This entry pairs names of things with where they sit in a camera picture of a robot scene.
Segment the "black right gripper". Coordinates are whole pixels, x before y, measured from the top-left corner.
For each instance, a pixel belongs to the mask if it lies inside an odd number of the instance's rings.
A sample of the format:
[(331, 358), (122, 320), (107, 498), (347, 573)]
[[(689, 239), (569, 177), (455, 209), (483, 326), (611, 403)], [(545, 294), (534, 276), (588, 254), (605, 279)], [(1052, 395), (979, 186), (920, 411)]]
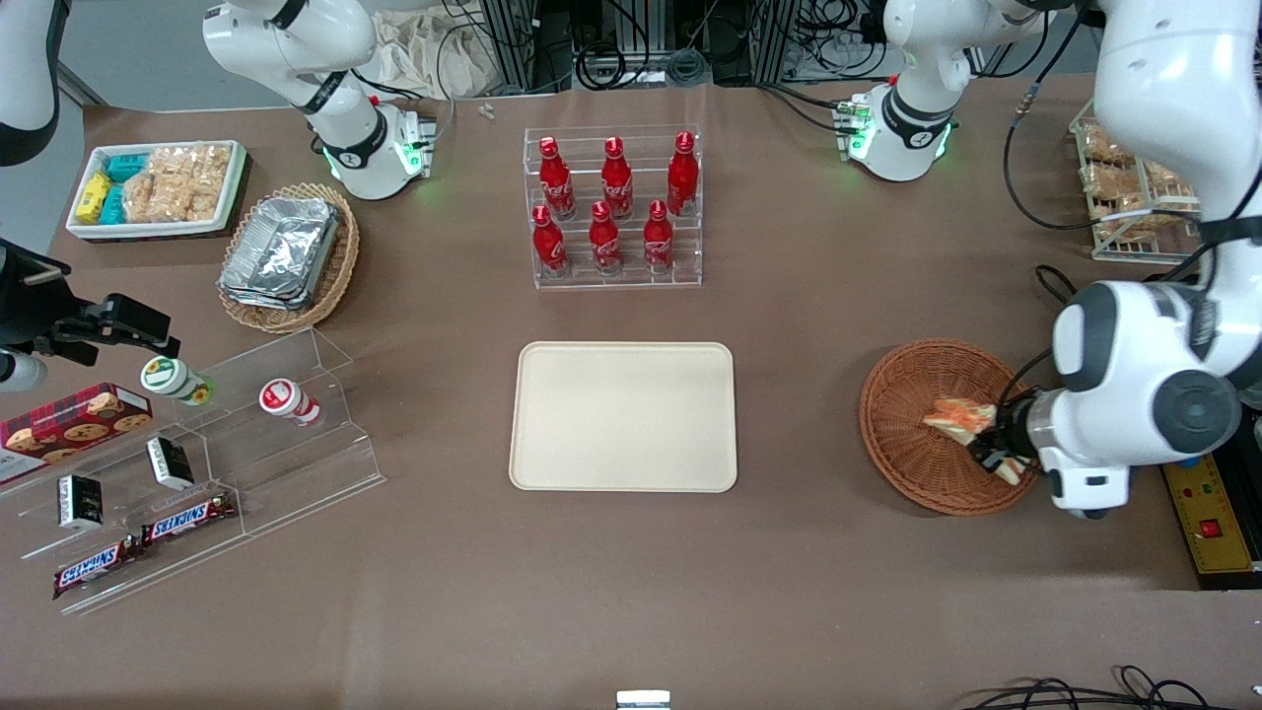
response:
[[(74, 320), (91, 303), (74, 295), (71, 266), (4, 240), (1, 243), (1, 342), (28, 354), (57, 356), (61, 320)], [(92, 306), (101, 335), (163, 358), (179, 358), (180, 340), (170, 335), (170, 317), (125, 295), (109, 295)]]

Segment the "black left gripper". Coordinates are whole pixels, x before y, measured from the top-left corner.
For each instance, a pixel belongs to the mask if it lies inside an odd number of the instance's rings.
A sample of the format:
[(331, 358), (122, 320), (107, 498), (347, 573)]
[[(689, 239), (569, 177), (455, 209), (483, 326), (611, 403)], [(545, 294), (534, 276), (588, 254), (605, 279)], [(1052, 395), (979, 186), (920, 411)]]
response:
[(991, 441), (974, 439), (969, 444), (970, 457), (983, 470), (998, 477), (1016, 477), (1016, 459), (1032, 462), (1037, 458), (1037, 449), (1029, 440), (1029, 409), (1037, 400), (1039, 392), (1022, 392), (998, 404)]

